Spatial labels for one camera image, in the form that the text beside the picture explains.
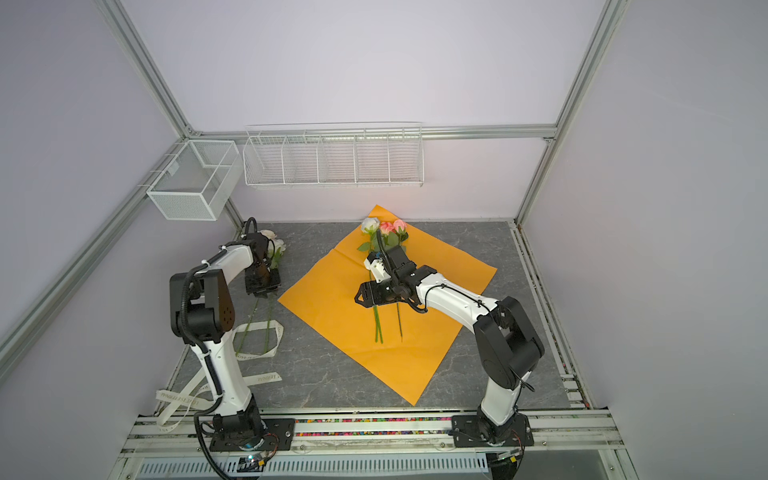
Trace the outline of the white fake rose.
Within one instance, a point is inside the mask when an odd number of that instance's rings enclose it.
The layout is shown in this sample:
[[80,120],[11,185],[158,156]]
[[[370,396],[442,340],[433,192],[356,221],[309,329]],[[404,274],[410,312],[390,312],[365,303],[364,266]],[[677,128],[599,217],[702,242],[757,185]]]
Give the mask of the white fake rose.
[[[380,220],[376,217],[368,217],[362,221],[361,231],[368,236],[368,239],[358,246],[357,248],[358,251],[367,252],[367,253],[374,251],[374,241],[376,240],[379,227],[380,227]],[[382,334],[379,310],[377,306],[373,306],[373,316],[374,316],[374,325],[375,325],[375,342],[382,343],[383,334]]]

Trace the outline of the orange wrapping paper sheet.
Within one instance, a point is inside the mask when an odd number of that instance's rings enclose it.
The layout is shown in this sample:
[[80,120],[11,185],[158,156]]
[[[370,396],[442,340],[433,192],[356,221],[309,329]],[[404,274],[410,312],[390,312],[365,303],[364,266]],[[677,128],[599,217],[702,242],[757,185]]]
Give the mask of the orange wrapping paper sheet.
[[284,392],[274,402],[299,407],[458,406],[484,379],[472,339],[437,311],[406,305],[376,310],[353,296],[368,280],[359,222],[282,223],[286,323]]

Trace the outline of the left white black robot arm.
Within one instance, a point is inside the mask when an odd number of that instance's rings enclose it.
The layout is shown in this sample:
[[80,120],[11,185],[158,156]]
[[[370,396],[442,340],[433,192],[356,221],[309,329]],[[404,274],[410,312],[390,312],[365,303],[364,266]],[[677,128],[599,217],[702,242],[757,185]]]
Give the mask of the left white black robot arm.
[[281,283],[279,270],[273,265],[279,253],[276,236],[260,230],[257,220],[250,217],[235,240],[169,280],[171,330],[198,358],[213,397],[211,406],[193,414],[195,435],[206,461],[222,479],[229,475],[211,454],[203,416],[212,418],[212,439],[221,444],[234,439],[241,447],[253,450],[270,434],[236,358],[236,312],[229,284],[242,274],[248,294],[268,297]]

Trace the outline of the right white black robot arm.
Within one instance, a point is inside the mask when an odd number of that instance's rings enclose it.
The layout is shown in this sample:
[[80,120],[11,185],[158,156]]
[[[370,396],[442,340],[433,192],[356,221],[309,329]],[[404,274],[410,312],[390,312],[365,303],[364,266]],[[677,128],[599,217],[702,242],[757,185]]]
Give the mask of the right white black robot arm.
[[533,444],[528,417],[517,407],[545,347],[520,302],[475,294],[449,281],[436,269],[417,266],[401,247],[373,252],[364,260],[372,279],[360,285],[354,301],[365,307],[406,304],[426,314],[441,312],[474,335],[488,380],[475,415],[452,418],[455,444],[462,447]]

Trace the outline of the cream fake rose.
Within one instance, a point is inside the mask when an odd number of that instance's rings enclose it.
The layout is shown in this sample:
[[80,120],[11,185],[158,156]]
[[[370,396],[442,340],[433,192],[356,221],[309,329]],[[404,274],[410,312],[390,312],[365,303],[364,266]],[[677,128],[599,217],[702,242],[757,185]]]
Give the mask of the cream fake rose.
[[272,230],[263,229],[260,230],[259,233],[266,237],[268,240],[275,240],[277,238],[277,235]]

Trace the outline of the white mesh box basket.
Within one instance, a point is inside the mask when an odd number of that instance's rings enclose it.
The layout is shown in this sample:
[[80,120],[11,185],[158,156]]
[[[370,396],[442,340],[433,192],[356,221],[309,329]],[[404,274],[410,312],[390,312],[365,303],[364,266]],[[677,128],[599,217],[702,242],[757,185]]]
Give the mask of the white mesh box basket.
[[216,221],[243,175],[235,142],[188,140],[147,190],[171,221]]

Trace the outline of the white printed ribbon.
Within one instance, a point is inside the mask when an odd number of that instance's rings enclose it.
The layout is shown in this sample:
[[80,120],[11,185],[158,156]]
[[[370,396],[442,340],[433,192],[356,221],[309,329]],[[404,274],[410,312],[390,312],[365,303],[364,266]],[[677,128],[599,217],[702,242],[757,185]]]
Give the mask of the white printed ribbon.
[[[251,332],[263,331],[266,345],[260,353],[242,351],[246,337]],[[237,362],[273,358],[284,335],[283,325],[276,320],[243,324],[234,329],[232,339],[235,342],[235,359]],[[174,431],[190,414],[209,408],[212,400],[202,397],[209,393],[210,386],[203,367],[193,375],[180,391],[160,389],[156,391],[156,399],[166,406],[156,417],[155,424],[161,433]]]

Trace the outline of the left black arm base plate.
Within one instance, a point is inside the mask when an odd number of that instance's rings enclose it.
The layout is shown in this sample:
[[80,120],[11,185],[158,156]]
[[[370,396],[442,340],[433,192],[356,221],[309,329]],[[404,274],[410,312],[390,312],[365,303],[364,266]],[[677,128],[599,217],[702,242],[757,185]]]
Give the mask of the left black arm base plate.
[[292,418],[268,418],[259,422],[236,416],[215,416],[209,445],[213,452],[289,450],[294,434]]

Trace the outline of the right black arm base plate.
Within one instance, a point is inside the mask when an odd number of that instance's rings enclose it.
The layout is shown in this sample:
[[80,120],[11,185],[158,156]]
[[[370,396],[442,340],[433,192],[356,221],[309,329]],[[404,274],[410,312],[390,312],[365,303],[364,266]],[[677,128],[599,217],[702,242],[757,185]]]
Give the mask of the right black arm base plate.
[[527,448],[535,443],[529,419],[522,413],[514,414],[502,425],[495,425],[481,411],[472,415],[454,415],[450,435],[458,448]]

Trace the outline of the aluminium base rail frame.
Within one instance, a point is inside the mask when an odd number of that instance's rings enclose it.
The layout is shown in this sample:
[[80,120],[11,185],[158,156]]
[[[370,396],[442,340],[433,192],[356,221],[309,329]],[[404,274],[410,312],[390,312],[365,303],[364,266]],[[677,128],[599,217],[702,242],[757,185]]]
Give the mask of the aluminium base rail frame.
[[[618,427],[607,410],[528,410],[534,445],[516,447],[458,448],[450,435],[451,417],[474,414],[463,410],[331,410],[281,411],[269,409],[268,418],[292,418],[294,434],[289,450],[266,452],[267,461],[277,455],[382,455],[382,454],[484,454],[499,458],[540,452],[593,452],[597,469],[609,479],[635,479],[638,474]],[[223,458],[254,456],[253,452],[213,452],[219,465]]]

